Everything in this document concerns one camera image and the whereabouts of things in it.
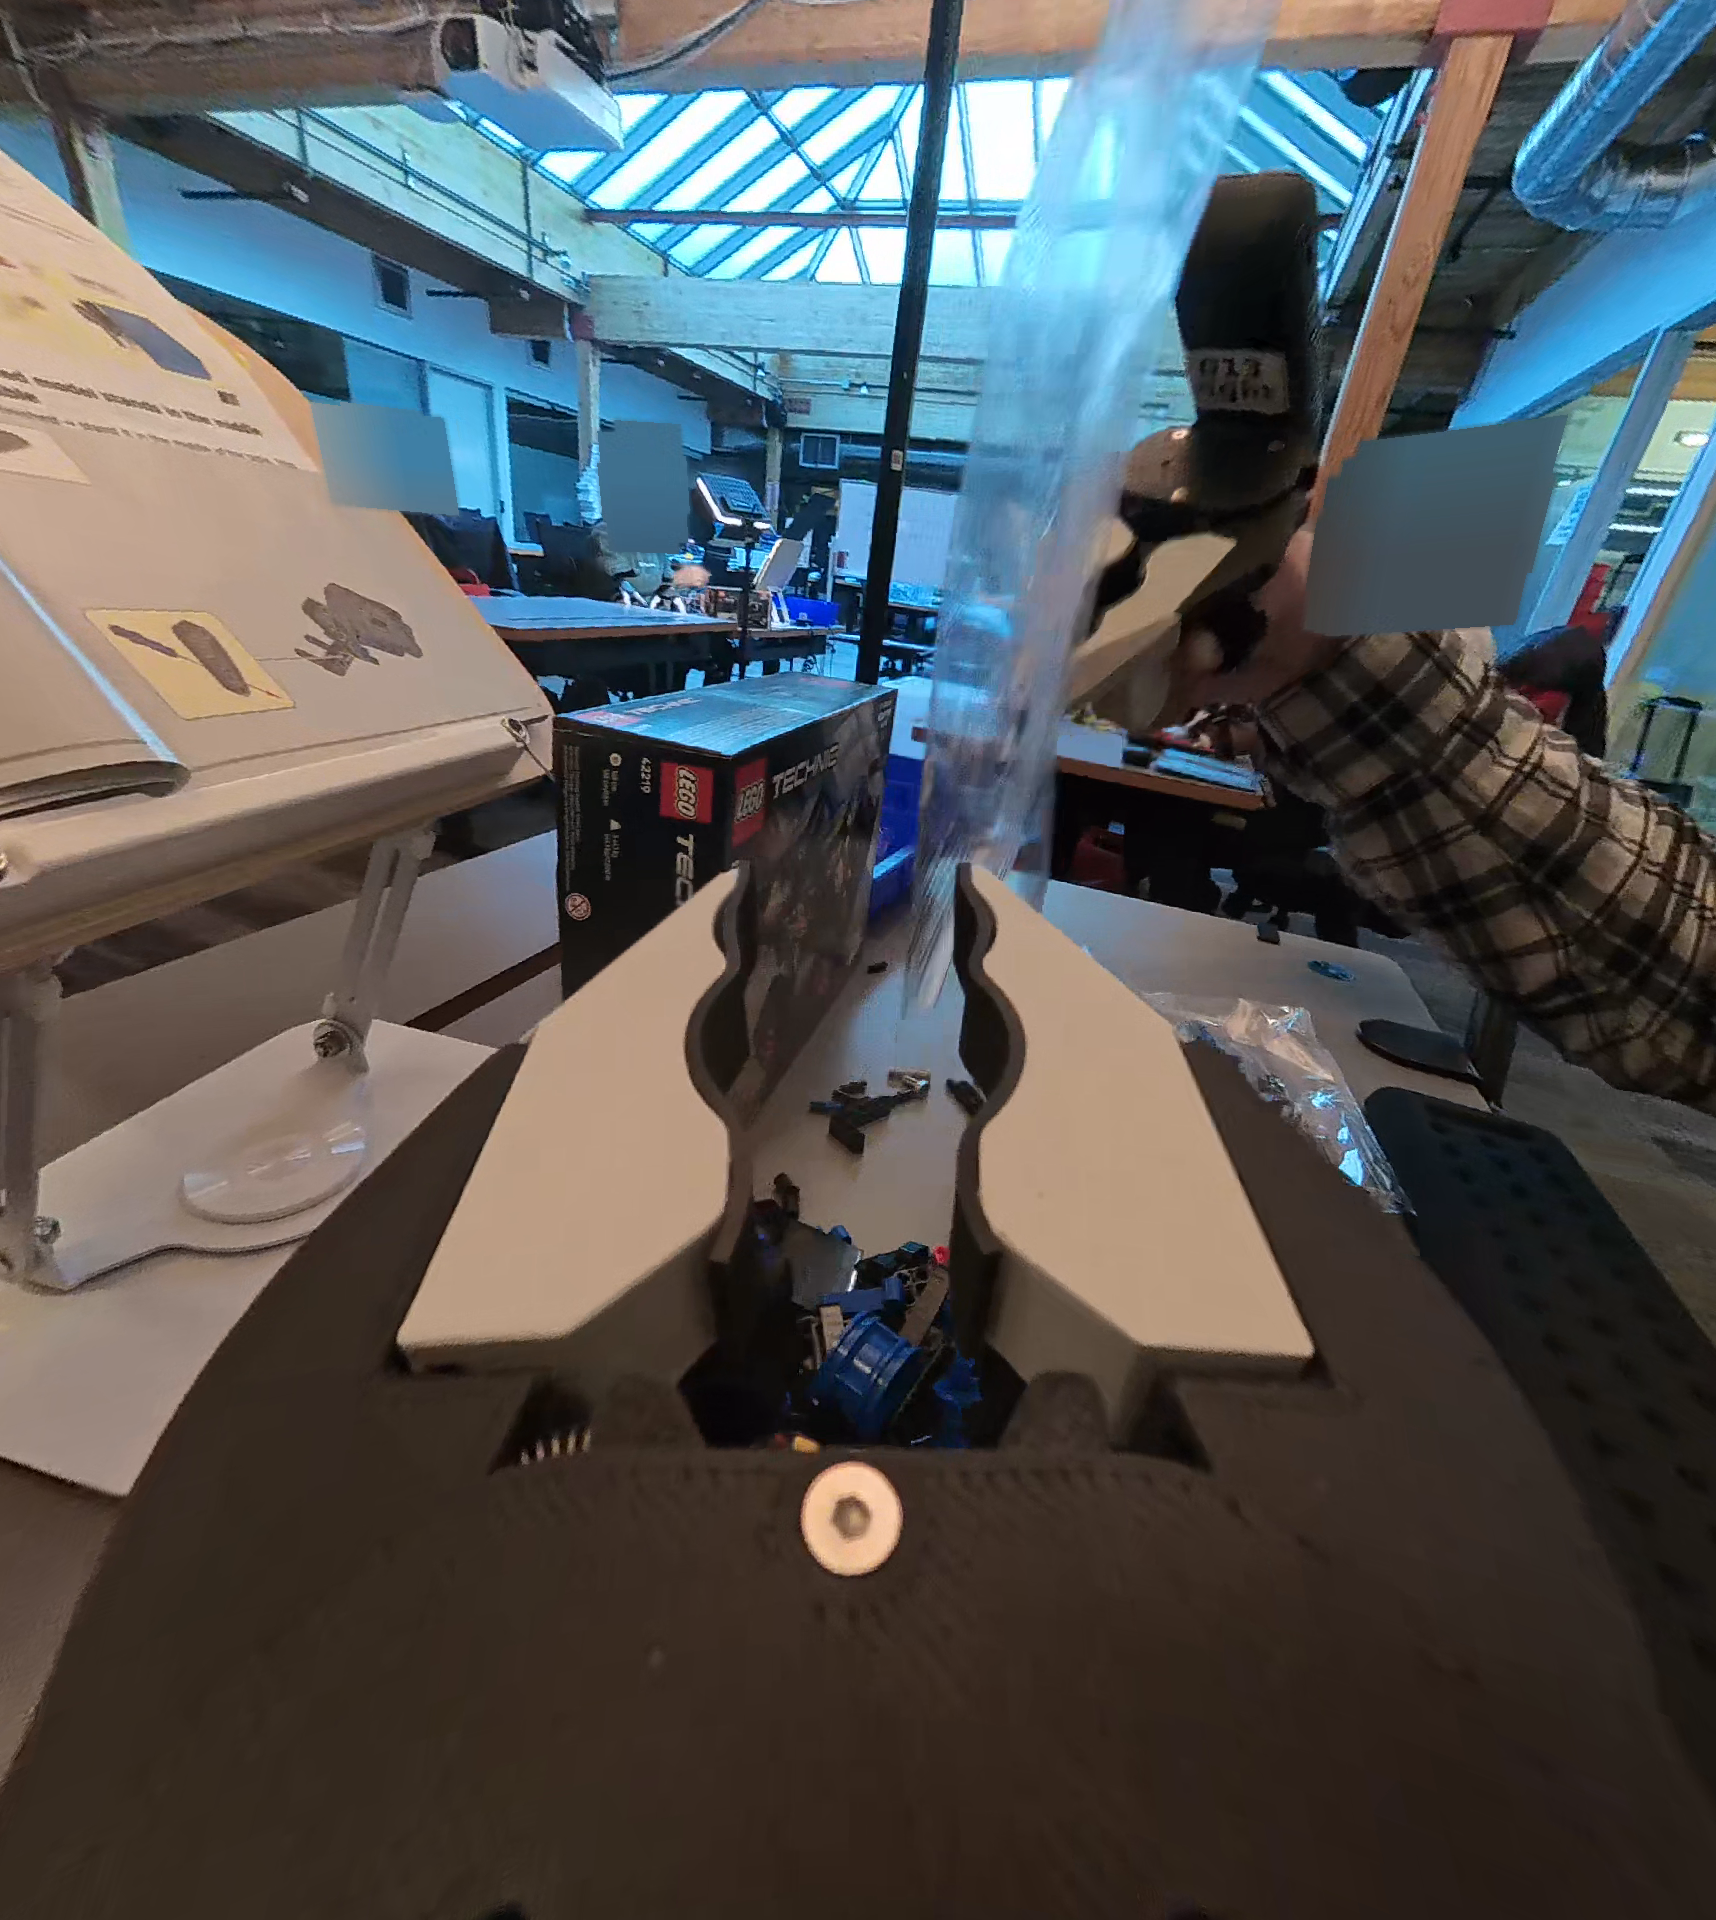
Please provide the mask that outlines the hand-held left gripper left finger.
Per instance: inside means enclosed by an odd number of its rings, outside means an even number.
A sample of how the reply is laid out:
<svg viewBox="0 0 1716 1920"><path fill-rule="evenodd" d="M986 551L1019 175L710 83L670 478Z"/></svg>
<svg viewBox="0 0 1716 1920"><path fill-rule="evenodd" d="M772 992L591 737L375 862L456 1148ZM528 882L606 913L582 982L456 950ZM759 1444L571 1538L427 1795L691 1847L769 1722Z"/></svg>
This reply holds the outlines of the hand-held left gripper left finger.
<svg viewBox="0 0 1716 1920"><path fill-rule="evenodd" d="M395 1332L417 1373L684 1373L744 1221L753 882L734 868L541 1020Z"/></svg>

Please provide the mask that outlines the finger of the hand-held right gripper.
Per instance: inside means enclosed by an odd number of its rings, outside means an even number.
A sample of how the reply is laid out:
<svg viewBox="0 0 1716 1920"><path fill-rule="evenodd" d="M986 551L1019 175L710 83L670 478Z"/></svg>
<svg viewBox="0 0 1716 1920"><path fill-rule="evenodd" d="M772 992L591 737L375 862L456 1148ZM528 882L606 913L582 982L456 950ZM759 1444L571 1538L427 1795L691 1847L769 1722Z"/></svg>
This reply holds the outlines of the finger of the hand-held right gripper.
<svg viewBox="0 0 1716 1920"><path fill-rule="evenodd" d="M1067 655L1065 704L1091 704L1118 676L1153 651L1234 551L1236 539L1224 533L1161 539L1141 558L1133 584L1111 595L1101 587L1089 631Z"/></svg>
<svg viewBox="0 0 1716 1920"><path fill-rule="evenodd" d="M1121 499L1100 527L1094 558L1091 618L1133 595L1143 578L1145 499Z"/></svg>

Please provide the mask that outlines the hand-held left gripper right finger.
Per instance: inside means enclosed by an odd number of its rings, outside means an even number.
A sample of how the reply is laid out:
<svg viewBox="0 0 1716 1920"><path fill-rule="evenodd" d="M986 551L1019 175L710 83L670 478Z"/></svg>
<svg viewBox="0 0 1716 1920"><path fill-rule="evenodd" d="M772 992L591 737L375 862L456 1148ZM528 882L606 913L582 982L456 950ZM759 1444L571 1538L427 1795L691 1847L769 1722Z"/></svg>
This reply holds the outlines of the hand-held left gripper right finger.
<svg viewBox="0 0 1716 1920"><path fill-rule="evenodd" d="M953 1325L1019 1380L1301 1376L1315 1358L1176 1028L999 876L951 910Z"/></svg>

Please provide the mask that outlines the open instruction booklet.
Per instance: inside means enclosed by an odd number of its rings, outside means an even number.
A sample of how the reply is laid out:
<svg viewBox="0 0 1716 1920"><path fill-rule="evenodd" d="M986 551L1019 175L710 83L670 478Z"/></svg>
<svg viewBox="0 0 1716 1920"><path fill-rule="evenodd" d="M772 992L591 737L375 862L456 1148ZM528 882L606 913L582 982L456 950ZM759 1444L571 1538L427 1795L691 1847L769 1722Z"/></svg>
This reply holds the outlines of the open instruction booklet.
<svg viewBox="0 0 1716 1920"><path fill-rule="evenodd" d="M277 384L0 149L0 803L541 766L549 707Z"/></svg>

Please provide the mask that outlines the glass skylight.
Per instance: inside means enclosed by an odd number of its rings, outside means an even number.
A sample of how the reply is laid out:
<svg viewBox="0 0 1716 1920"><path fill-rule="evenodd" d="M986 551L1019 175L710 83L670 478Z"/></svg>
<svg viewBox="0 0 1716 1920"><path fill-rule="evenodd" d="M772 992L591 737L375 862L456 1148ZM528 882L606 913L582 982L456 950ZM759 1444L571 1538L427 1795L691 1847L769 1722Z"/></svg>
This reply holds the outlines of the glass skylight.
<svg viewBox="0 0 1716 1920"><path fill-rule="evenodd" d="M936 283L998 281L1067 94L1065 75L953 83ZM643 94L621 102L617 151L541 156L538 170L673 274L896 285L921 107L917 82ZM1384 107L1350 100L1340 74L1269 68L1251 79L1218 170L1297 174L1334 227L1382 122Z"/></svg>

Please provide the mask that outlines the small bag of red parts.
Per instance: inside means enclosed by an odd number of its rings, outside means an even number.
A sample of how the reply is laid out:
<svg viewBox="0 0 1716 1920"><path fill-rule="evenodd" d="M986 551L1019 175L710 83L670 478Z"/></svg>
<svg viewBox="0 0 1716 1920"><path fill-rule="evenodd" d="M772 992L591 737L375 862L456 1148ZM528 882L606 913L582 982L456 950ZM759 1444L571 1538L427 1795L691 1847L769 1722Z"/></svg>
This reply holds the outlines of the small bag of red parts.
<svg viewBox="0 0 1716 1920"><path fill-rule="evenodd" d="M1301 1006L1251 998L1137 994L1181 1044L1203 1044L1236 1064L1244 1079L1356 1190L1384 1213L1412 1209L1336 1057Z"/></svg>

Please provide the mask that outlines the white stand base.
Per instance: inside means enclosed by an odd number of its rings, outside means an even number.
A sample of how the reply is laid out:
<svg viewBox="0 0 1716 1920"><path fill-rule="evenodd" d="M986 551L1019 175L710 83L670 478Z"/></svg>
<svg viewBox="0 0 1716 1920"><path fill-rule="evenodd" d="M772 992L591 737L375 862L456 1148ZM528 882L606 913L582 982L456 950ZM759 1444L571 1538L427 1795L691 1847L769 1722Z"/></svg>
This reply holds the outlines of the white stand base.
<svg viewBox="0 0 1716 1920"><path fill-rule="evenodd" d="M126 1495L246 1308L487 1048L379 1020L366 1057L288 1028L49 1163L79 1284L0 1277L0 1461Z"/></svg>

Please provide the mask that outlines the printed toy set box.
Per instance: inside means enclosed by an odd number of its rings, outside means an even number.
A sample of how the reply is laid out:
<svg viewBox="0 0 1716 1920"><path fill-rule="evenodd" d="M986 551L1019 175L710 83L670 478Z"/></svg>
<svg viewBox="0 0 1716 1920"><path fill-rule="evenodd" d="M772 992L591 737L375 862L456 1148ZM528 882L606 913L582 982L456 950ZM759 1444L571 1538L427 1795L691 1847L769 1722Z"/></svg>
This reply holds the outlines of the printed toy set box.
<svg viewBox="0 0 1716 1920"><path fill-rule="evenodd" d="M889 687L787 673L557 715L560 996L745 866L749 1052L730 1097L755 1116L860 961L894 709Z"/></svg>

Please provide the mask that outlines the white ceiling projector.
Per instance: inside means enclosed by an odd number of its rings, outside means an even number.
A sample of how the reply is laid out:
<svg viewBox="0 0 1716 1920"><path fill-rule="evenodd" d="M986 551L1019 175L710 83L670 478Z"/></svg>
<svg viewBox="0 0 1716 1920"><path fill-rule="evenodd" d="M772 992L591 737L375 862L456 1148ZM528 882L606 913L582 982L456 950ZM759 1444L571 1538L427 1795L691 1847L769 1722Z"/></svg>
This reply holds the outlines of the white ceiling projector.
<svg viewBox="0 0 1716 1920"><path fill-rule="evenodd" d="M437 25L437 96L532 153L614 153L625 131L606 83L551 29L486 12L452 12Z"/></svg>

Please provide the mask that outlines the blue plastic bin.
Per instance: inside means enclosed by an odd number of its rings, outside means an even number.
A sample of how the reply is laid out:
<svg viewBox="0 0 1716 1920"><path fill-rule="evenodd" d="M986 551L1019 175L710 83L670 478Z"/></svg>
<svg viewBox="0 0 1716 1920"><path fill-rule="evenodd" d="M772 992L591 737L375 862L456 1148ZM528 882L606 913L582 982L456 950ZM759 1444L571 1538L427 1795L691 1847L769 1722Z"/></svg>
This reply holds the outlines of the blue plastic bin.
<svg viewBox="0 0 1716 1920"><path fill-rule="evenodd" d="M926 774L927 756L921 752L894 749L885 756L869 866L869 921L879 921L911 896L921 843Z"/></svg>

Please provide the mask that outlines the dark perforated panel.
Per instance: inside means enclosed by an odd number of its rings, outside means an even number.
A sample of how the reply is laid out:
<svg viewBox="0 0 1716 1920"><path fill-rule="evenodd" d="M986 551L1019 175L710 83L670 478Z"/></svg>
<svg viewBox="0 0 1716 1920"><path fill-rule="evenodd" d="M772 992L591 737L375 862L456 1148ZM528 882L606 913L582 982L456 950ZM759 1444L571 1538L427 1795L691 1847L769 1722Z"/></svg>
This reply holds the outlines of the dark perforated panel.
<svg viewBox="0 0 1716 1920"><path fill-rule="evenodd" d="M1716 1803L1716 1345L1549 1132L1402 1088L1362 1111L1420 1255L1575 1485Z"/></svg>

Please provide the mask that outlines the clear bag of large parts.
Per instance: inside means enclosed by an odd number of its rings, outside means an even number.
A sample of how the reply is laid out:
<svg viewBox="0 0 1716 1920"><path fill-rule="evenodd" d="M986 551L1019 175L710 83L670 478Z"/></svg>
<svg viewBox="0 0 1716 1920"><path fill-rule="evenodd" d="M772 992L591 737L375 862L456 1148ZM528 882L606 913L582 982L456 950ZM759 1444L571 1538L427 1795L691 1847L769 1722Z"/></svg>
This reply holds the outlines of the clear bag of large parts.
<svg viewBox="0 0 1716 1920"><path fill-rule="evenodd" d="M1109 3L1071 78L989 300L923 715L906 1016L949 978L972 862L1048 878L1058 732L1100 536L1188 243L1278 3Z"/></svg>

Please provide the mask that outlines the background work table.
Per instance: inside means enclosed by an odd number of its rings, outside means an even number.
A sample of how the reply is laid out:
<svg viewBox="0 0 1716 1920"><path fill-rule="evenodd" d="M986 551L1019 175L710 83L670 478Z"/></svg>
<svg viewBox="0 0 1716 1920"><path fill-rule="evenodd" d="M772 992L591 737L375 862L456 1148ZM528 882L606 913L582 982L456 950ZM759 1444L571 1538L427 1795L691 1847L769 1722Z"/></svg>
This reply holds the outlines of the background work table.
<svg viewBox="0 0 1716 1920"><path fill-rule="evenodd" d="M614 684L710 668L819 660L833 631L810 625L749 627L734 620L582 595L487 591L472 612L534 679Z"/></svg>

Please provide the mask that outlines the pile of loose building parts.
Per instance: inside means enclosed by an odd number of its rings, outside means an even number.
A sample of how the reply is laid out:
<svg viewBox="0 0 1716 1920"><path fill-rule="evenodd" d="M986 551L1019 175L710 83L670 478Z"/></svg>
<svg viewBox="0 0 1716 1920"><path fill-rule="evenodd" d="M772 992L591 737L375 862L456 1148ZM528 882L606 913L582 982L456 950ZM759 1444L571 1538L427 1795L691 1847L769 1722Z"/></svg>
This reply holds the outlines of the pile of loose building parts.
<svg viewBox="0 0 1716 1920"><path fill-rule="evenodd" d="M999 1356L969 1356L962 1347L945 1246L906 1240L866 1249L845 1225L807 1220L800 1186L778 1172L753 1195L725 1279L734 1286L730 1304L744 1308L745 1318L680 1380L710 1448L989 1450L1009 1424L1022 1382ZM845 1325L867 1314L911 1342L930 1334L951 1342L951 1356L930 1386L927 1424L908 1448L850 1441L821 1428L807 1404L821 1359Z"/></svg>

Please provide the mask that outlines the black oval pad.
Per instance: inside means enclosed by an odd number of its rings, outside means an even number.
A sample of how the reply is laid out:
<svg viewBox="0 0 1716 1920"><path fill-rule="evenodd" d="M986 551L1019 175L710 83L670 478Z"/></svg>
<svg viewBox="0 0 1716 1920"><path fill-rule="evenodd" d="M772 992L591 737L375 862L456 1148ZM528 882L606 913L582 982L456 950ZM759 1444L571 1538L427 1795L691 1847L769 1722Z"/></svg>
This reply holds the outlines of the black oval pad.
<svg viewBox="0 0 1716 1920"><path fill-rule="evenodd" d="M1435 1025L1368 1018L1356 1024L1354 1036L1382 1061L1463 1085L1477 1084L1467 1045Z"/></svg>

